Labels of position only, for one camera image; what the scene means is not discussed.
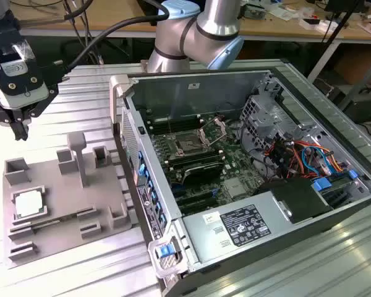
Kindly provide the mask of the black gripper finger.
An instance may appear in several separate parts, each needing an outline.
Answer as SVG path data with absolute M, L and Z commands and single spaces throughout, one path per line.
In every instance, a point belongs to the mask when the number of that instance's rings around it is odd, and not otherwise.
M 26 122 L 32 118 L 39 117 L 55 99 L 58 93 L 59 90 L 57 88 L 49 89 L 47 99 L 12 111 L 14 120 L 11 122 L 11 129 L 15 135 L 15 140 L 28 139 L 28 127 Z

